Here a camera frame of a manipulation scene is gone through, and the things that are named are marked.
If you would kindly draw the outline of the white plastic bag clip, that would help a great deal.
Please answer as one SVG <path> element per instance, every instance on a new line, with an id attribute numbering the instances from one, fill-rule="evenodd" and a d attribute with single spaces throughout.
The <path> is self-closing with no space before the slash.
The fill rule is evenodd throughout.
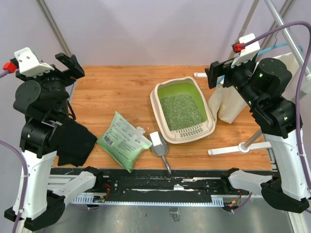
<path id="1" fill-rule="evenodd" d="M 136 127 L 136 132 L 137 132 L 137 135 L 138 135 L 141 139 L 143 139 L 143 140 L 146 139 L 145 136 L 144 136 L 145 130 L 144 130 L 142 127 L 140 127 L 140 126 Z"/>

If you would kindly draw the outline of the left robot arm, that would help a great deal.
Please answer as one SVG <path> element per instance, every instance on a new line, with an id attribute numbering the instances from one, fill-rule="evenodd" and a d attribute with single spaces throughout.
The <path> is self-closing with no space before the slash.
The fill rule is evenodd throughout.
<path id="1" fill-rule="evenodd" d="M 16 51 L 3 66 L 5 74 L 14 73 L 22 80 L 13 104 L 26 120 L 19 149 L 14 150 L 22 172 L 16 202 L 4 212 L 5 218 L 14 223 L 13 229 L 21 232 L 33 233 L 55 224 L 76 197 L 104 187 L 103 172 L 88 166 L 62 187 L 48 189 L 56 156 L 67 156 L 72 164 L 79 156 L 89 155 L 96 142 L 76 122 L 68 105 L 66 88 L 84 77 L 85 72 L 75 55 L 58 53 L 55 57 L 66 70 L 43 62 L 28 47 Z"/>

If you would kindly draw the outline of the green cat litter bag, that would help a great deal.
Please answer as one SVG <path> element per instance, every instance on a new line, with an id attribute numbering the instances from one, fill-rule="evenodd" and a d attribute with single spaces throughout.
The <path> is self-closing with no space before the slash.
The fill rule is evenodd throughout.
<path id="1" fill-rule="evenodd" d="M 115 112 L 108 130 L 98 138 L 97 144 L 131 173 L 138 156 L 148 150 L 152 142 L 147 138 L 141 139 L 137 135 L 136 128 L 121 114 Z"/>

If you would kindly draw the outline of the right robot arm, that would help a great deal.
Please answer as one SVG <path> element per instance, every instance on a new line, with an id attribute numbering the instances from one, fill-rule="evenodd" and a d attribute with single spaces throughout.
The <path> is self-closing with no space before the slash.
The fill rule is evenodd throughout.
<path id="1" fill-rule="evenodd" d="M 304 149 L 297 142 L 302 136 L 302 120 L 296 115 L 295 103 L 282 95 L 292 78 L 286 65 L 276 58 L 260 62 L 252 59 L 239 66 L 234 66 L 232 60 L 216 61 L 205 73 L 210 88 L 215 88 L 217 79 L 223 76 L 224 86 L 237 90 L 270 143 L 279 171 L 274 177 L 232 168 L 221 175 L 221 190 L 232 194 L 242 189 L 261 195 L 275 209 L 306 211 L 311 198 L 309 167 Z"/>

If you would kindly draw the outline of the metal litter scoop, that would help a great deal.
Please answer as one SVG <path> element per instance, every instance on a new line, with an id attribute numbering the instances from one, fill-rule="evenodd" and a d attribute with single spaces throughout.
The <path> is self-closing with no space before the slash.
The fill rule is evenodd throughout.
<path id="1" fill-rule="evenodd" d="M 152 142 L 151 146 L 152 152 L 154 153 L 154 155 L 162 158 L 166 170 L 168 171 L 169 174 L 171 174 L 172 173 L 171 167 L 165 157 L 169 151 L 169 147 L 164 137 L 160 132 L 156 131 L 149 134 L 149 140 Z"/>

